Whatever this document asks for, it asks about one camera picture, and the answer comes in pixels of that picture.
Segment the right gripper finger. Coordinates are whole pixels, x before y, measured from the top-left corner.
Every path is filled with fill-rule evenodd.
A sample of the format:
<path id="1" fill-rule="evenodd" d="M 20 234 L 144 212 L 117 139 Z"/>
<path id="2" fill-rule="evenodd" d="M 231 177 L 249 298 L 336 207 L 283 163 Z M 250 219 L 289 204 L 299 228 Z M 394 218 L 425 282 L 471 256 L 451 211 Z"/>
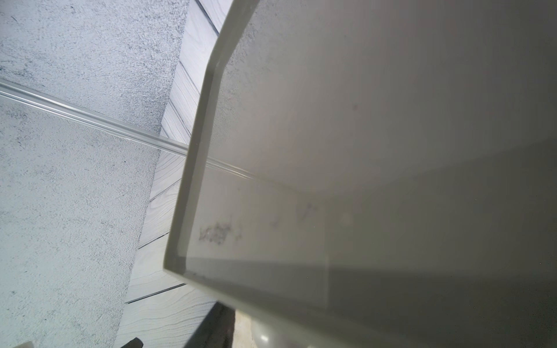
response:
<path id="1" fill-rule="evenodd" d="M 143 346 L 144 343 L 142 342 L 142 340 L 138 337 L 135 337 L 134 339 L 123 345 L 121 348 L 143 348 Z"/>

